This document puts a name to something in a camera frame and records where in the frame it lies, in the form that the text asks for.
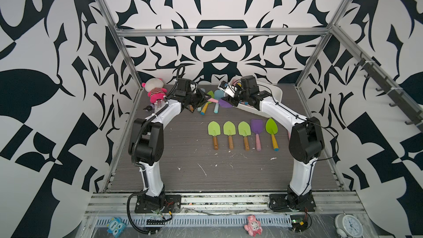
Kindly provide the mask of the light blue toy shovel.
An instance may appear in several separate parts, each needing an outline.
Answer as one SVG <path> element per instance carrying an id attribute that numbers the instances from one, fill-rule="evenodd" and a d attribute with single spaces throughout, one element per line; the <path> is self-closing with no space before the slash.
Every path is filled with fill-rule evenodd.
<path id="1" fill-rule="evenodd" d="M 215 107 L 214 107 L 214 113 L 218 113 L 219 112 L 219 101 L 225 96 L 225 93 L 218 89 L 214 92 L 214 99 L 217 101 L 215 103 Z"/>

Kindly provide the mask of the purple round shovel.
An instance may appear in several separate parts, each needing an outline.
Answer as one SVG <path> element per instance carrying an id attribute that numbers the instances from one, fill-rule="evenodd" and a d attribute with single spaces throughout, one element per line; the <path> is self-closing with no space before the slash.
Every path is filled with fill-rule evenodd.
<path id="1" fill-rule="evenodd" d="M 210 99 L 208 99 L 208 101 L 219 104 L 220 107 L 222 107 L 222 108 L 232 108 L 232 105 L 229 102 L 227 102 L 223 99 L 217 100 L 215 98 L 210 98 Z"/>

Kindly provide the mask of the purple square shovel pink handle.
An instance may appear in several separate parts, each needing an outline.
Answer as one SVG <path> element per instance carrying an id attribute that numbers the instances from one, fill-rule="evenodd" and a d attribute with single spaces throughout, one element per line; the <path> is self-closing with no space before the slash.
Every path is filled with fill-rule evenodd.
<path id="1" fill-rule="evenodd" d="M 261 145 L 261 139 L 260 134 L 264 130 L 264 123 L 263 120 L 260 119 L 252 119 L 251 120 L 251 130 L 256 136 L 256 150 L 261 151 L 262 145 Z"/>

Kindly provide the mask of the light green shovel wooden handle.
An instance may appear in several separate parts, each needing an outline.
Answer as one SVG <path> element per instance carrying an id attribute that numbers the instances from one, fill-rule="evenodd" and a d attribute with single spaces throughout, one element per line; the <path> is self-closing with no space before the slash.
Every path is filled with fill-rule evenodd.
<path id="1" fill-rule="evenodd" d="M 239 135 L 243 136 L 243 143 L 246 151 L 250 150 L 250 144 L 249 144 L 249 136 L 251 135 L 251 128 L 250 125 L 242 121 L 238 125 L 238 131 Z"/>

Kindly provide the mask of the green pointed shovel yellow handle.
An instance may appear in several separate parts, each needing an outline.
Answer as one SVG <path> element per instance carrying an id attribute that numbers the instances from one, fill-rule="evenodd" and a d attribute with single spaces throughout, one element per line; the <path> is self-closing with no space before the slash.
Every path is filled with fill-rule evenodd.
<path id="1" fill-rule="evenodd" d="M 279 150 L 279 146 L 275 137 L 275 135 L 278 133 L 278 127 L 276 122 L 272 118 L 269 118 L 265 124 L 265 129 L 271 135 L 273 149 L 277 152 Z"/>

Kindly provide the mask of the light blue round shovel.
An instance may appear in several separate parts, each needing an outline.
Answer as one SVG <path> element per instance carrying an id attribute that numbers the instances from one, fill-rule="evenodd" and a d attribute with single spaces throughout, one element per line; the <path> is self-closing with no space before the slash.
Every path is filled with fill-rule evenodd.
<path id="1" fill-rule="evenodd" d="M 206 90 L 204 88 L 200 88 L 200 90 L 201 90 L 201 92 L 203 94 L 203 97 L 202 97 L 202 102 L 200 103 L 200 107 L 197 108 L 197 111 L 198 112 L 201 112 L 203 106 L 206 103 Z"/>

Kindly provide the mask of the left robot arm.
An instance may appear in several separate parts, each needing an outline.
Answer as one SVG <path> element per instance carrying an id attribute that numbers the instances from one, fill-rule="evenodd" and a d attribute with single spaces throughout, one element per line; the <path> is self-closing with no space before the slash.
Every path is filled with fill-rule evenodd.
<path id="1" fill-rule="evenodd" d="M 133 165 L 142 173 L 142 195 L 149 202 L 162 206 L 165 187 L 159 160 L 164 152 L 164 130 L 184 109 L 192 112 L 205 105 L 211 96 L 185 78 L 179 79 L 169 93 L 160 78 L 152 78 L 142 87 L 153 105 L 152 114 L 134 121 L 128 153 Z"/>

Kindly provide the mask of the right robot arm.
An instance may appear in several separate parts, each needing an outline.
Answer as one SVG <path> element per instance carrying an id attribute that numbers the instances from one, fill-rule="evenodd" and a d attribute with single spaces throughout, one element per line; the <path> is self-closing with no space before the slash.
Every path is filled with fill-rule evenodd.
<path id="1" fill-rule="evenodd" d="M 291 208 L 299 206 L 312 195 L 312 176 L 318 158 L 325 148 L 320 121 L 287 108 L 273 96 L 270 88 L 261 90 L 254 76 L 242 77 L 240 82 L 241 84 L 219 84 L 219 89 L 226 94 L 224 100 L 232 106 L 247 102 L 249 106 L 266 113 L 287 130 L 294 166 L 286 202 Z"/>

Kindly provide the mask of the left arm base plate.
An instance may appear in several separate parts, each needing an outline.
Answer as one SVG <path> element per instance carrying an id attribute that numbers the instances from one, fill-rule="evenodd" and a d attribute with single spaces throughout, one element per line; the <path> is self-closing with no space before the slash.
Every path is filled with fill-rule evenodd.
<path id="1" fill-rule="evenodd" d="M 163 213 L 171 211 L 179 212 L 181 208 L 181 195 L 160 195 L 157 197 L 151 197 L 147 195 L 137 196 L 137 202 L 135 205 L 134 212 L 137 214 L 152 213 L 159 210 Z"/>

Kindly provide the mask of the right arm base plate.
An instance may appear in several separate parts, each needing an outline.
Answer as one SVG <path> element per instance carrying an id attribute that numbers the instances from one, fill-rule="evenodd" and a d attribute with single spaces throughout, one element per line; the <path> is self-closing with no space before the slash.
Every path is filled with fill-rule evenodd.
<path id="1" fill-rule="evenodd" d="M 316 202 L 311 193 L 297 196 L 294 193 L 289 194 L 271 194 L 269 195 L 269 209 L 274 212 L 314 212 Z"/>

